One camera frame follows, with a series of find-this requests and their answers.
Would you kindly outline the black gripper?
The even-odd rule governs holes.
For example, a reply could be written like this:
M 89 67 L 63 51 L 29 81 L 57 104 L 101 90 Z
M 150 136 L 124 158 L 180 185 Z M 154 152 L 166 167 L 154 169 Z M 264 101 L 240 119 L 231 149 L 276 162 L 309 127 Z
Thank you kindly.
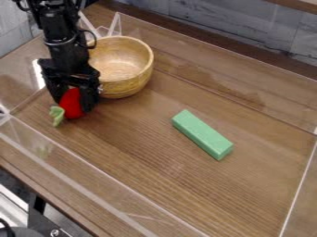
M 47 90 L 59 103 L 70 86 L 79 87 L 82 110 L 89 113 L 99 101 L 99 71 L 90 64 L 90 50 L 85 36 L 45 38 L 50 58 L 41 58 L 42 75 Z

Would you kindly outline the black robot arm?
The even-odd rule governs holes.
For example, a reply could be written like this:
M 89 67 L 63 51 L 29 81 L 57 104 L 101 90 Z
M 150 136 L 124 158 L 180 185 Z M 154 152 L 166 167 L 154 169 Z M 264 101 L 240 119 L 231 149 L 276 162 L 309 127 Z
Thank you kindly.
M 99 100 L 101 72 L 90 65 L 90 50 L 86 33 L 79 27 L 82 0 L 11 0 L 22 11 L 30 12 L 43 31 L 43 42 L 50 58 L 41 58 L 46 87 L 59 103 L 67 90 L 79 90 L 79 105 L 90 112 Z

